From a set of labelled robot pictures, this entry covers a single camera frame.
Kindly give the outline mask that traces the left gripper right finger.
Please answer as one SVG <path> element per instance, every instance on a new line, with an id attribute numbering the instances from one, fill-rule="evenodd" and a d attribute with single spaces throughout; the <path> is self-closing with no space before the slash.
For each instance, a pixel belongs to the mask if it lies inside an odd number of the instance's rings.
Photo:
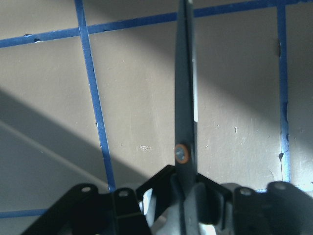
<path id="1" fill-rule="evenodd" d="M 237 184 L 220 185 L 203 175 L 199 226 L 218 235 L 311 235 L 313 199 L 283 181 L 268 183 L 266 192 Z"/>

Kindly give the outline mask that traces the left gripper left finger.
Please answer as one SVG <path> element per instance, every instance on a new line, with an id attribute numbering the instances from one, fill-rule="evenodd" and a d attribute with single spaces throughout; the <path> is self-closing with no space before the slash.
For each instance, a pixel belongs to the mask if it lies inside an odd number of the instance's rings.
<path id="1" fill-rule="evenodd" d="M 136 189 L 119 188 L 100 194 L 96 185 L 73 186 L 24 235 L 149 235 L 151 230 L 143 213 L 143 196 L 158 186 L 169 189 L 175 173 L 167 165 Z"/>

